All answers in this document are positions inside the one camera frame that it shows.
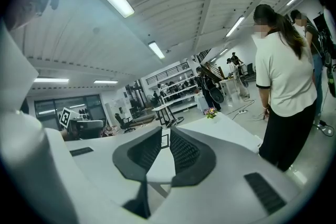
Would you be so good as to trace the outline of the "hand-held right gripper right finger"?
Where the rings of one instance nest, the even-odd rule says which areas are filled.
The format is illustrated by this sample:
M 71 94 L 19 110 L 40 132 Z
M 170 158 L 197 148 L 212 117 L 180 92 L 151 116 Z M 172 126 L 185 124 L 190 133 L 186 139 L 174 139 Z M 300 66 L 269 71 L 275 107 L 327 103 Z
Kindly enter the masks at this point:
M 198 185 L 216 166 L 215 152 L 207 144 L 176 127 L 171 128 L 170 151 L 175 166 L 173 187 Z

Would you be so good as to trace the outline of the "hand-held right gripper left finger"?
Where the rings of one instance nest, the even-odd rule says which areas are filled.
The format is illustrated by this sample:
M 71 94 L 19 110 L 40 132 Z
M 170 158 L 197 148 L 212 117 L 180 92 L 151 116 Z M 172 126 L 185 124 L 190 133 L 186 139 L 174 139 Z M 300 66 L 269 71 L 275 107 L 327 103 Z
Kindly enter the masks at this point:
M 146 181 L 146 174 L 161 150 L 162 128 L 151 131 L 117 147 L 112 160 L 124 178 Z

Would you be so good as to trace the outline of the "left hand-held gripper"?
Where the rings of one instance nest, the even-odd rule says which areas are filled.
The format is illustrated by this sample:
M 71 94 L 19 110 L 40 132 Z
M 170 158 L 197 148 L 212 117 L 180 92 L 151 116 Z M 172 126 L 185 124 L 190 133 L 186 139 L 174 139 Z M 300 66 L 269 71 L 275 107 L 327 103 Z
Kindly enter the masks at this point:
M 70 140 L 99 138 L 103 131 L 102 120 L 88 120 L 84 114 L 68 108 L 63 108 L 59 122 L 67 130 Z

